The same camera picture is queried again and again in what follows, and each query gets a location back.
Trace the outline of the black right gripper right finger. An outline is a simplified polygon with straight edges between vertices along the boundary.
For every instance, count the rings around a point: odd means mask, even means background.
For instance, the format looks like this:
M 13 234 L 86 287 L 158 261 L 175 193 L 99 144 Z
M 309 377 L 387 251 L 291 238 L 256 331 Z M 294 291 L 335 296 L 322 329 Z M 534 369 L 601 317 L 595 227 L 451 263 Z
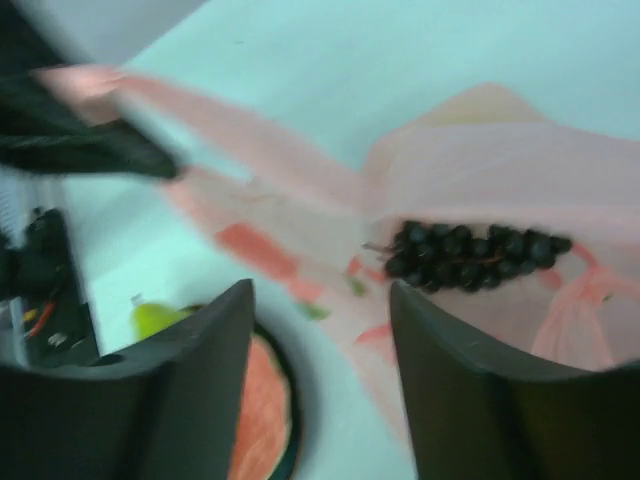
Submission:
M 639 475 L 639 366 L 588 372 L 502 343 L 409 286 L 390 317 L 422 479 Z

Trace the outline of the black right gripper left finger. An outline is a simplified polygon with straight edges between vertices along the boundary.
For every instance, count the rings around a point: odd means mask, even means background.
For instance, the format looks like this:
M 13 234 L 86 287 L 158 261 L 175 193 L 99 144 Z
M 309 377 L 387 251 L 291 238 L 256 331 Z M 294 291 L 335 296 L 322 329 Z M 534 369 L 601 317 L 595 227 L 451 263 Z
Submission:
M 254 319 L 242 280 L 96 365 L 3 365 L 2 477 L 225 478 Z

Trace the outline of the green fake pear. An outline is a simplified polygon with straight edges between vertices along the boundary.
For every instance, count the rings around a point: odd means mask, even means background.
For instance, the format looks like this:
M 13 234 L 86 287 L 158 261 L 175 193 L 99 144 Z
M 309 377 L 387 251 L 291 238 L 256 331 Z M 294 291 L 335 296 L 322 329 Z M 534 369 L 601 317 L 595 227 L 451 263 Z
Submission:
M 141 342 L 187 318 L 193 308 L 177 308 L 162 302 L 145 301 L 140 295 L 132 298 L 130 321 L 134 340 Z

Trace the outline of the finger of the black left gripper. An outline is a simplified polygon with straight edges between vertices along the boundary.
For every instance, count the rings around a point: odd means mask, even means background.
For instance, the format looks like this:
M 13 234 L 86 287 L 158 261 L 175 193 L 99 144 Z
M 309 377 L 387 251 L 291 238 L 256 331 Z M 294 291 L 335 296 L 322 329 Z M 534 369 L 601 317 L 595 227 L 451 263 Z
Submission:
M 59 67 L 1 77 L 1 164 L 38 175 L 174 179 L 180 164 L 112 95 L 120 74 Z

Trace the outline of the pink plastic bag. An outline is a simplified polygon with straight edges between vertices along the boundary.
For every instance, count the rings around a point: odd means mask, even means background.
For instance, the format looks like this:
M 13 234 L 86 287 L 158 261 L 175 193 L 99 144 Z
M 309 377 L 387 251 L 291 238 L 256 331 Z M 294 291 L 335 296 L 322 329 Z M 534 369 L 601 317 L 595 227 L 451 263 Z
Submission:
M 382 137 L 358 170 L 227 103 L 99 66 L 44 70 L 82 117 L 111 126 L 117 95 L 192 128 L 249 175 L 193 167 L 166 195 L 212 248 L 285 287 L 348 355 L 391 428 L 408 425 L 389 284 L 366 243 L 408 219 L 538 227 L 573 239 L 554 267 L 437 304 L 536 356 L 591 371 L 639 355 L 639 145 L 555 124 L 483 84 Z

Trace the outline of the fake watermelon slice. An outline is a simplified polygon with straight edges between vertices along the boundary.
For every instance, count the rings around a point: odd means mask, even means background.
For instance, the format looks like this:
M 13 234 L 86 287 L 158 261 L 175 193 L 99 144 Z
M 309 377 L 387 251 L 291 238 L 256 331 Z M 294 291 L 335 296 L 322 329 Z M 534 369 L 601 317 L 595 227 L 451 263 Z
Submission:
M 291 389 L 275 350 L 251 337 L 231 456 L 230 480 L 263 480 L 275 472 L 291 436 Z

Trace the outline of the dark teal ceramic plate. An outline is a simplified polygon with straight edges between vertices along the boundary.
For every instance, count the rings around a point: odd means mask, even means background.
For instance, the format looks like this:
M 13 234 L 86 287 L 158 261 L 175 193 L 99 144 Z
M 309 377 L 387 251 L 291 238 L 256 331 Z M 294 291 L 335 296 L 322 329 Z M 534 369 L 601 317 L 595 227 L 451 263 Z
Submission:
M 291 413 L 291 436 L 284 456 L 276 467 L 275 472 L 268 479 L 291 479 L 294 477 L 295 469 L 300 456 L 304 421 L 301 412 L 301 401 L 297 379 L 291 362 L 276 338 L 263 326 L 257 322 L 251 337 L 256 334 L 264 338 L 276 352 L 276 357 L 283 368 L 286 379 L 289 381 L 291 389 L 290 413 Z

